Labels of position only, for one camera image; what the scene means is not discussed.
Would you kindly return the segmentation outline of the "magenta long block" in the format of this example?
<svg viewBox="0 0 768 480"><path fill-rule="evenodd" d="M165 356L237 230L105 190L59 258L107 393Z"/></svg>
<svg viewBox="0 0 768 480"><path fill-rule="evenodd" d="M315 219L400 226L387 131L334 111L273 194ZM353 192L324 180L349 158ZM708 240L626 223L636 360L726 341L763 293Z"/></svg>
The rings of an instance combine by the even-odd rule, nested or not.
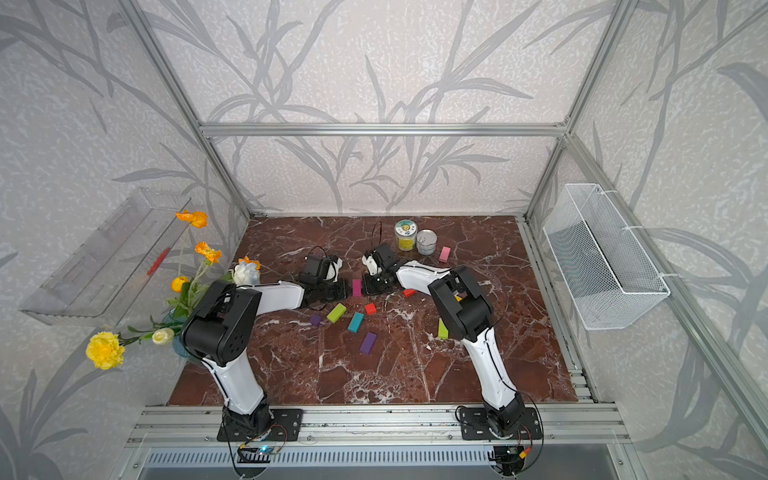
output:
<svg viewBox="0 0 768 480"><path fill-rule="evenodd" d="M360 298L362 296L362 280L361 279L352 280L352 295L355 298Z"/></svg>

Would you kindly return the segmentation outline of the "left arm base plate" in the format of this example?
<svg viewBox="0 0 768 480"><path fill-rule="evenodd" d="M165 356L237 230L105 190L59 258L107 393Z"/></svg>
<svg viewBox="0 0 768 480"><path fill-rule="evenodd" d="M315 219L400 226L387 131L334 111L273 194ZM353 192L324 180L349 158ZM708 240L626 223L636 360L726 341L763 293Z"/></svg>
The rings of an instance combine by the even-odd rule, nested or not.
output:
<svg viewBox="0 0 768 480"><path fill-rule="evenodd" d="M301 409L257 409L250 415L235 413L227 408L222 412L219 442L298 440L303 411Z"/></svg>

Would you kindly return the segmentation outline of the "lime green long block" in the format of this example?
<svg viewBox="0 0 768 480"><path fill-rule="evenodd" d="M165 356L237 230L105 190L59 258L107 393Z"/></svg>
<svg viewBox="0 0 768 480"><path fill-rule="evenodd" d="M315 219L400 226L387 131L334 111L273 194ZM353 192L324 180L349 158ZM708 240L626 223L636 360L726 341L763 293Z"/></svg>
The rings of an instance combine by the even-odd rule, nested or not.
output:
<svg viewBox="0 0 768 480"><path fill-rule="evenodd" d="M327 314L326 318L331 323L336 323L347 311L347 307L342 304L338 303L336 306L333 307L333 309Z"/></svg>

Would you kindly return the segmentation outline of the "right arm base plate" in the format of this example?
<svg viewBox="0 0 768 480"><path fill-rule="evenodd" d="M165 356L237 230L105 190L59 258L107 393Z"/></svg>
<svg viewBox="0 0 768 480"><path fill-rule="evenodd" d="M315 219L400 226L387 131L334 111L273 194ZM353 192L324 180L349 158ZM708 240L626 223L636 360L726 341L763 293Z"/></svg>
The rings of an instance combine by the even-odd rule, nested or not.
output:
<svg viewBox="0 0 768 480"><path fill-rule="evenodd" d="M533 407L526 407L511 431L506 434L497 434L492 431L487 412L483 407L460 405L454 410L454 416L461 428L462 439L467 441L520 440L533 442L544 438L542 420L538 411Z"/></svg>

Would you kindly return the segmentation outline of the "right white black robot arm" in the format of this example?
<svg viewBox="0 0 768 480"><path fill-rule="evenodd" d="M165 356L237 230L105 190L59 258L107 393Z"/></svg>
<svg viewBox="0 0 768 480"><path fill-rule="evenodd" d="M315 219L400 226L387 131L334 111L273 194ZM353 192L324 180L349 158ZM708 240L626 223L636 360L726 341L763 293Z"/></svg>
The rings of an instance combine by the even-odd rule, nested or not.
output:
<svg viewBox="0 0 768 480"><path fill-rule="evenodd" d="M472 271L465 266L437 268L415 260L390 266L372 255L362 258L366 278L398 283L429 295L450 335L467 350L481 385L490 430L499 438L513 434L525 411L524 397L510 379L496 342L493 309Z"/></svg>

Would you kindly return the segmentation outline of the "teal block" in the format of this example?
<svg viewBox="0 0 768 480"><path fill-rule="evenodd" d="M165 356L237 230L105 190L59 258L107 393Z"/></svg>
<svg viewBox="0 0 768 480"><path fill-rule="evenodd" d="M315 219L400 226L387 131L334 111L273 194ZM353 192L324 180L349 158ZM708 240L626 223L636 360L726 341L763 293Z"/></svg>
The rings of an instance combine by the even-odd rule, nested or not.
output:
<svg viewBox="0 0 768 480"><path fill-rule="evenodd" d="M357 333L365 319L365 316L363 313L355 312L352 316L352 319L350 320L350 323L347 327L347 329L350 332Z"/></svg>

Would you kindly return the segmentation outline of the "purple long block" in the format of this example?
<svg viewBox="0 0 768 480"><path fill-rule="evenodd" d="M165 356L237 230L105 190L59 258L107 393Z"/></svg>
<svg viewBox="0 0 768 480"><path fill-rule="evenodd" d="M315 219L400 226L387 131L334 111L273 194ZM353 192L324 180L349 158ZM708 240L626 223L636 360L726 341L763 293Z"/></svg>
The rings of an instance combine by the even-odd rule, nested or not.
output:
<svg viewBox="0 0 768 480"><path fill-rule="evenodd" d="M377 338L378 338L378 335L376 333L367 332L363 340L363 343L361 344L360 352L365 355L370 355L375 346Z"/></svg>

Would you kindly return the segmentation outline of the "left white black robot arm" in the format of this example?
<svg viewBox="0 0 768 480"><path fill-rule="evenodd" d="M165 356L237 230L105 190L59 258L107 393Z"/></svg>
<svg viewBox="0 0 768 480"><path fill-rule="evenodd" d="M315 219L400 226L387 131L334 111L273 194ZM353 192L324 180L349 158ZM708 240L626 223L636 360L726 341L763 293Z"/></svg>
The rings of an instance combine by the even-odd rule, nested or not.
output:
<svg viewBox="0 0 768 480"><path fill-rule="evenodd" d="M229 417L261 431L269 426L271 414L267 395L247 357L257 317L307 308L315 302L344 300L349 292L349 283L343 278L316 285L287 281L237 285L217 280L194 307L180 342L213 376Z"/></svg>

